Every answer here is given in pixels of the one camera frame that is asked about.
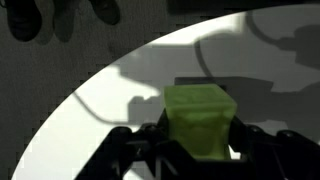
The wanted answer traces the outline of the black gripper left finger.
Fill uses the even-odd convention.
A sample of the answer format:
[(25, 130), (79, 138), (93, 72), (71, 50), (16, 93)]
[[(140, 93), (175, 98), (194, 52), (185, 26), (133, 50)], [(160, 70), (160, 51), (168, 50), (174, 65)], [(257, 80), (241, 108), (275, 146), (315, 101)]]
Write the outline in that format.
[(134, 162), (144, 161), (155, 180), (183, 180), (197, 175), (197, 162), (169, 138), (169, 118), (145, 123), (137, 132), (113, 128), (75, 177), (75, 180), (123, 180)]

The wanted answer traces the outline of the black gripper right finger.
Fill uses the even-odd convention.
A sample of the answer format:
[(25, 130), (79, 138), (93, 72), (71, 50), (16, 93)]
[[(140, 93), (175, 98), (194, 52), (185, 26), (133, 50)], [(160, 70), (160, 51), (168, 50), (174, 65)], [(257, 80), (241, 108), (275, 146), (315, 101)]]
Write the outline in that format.
[(320, 180), (320, 146), (296, 131), (270, 135), (235, 117), (229, 144), (245, 158), (255, 180)]

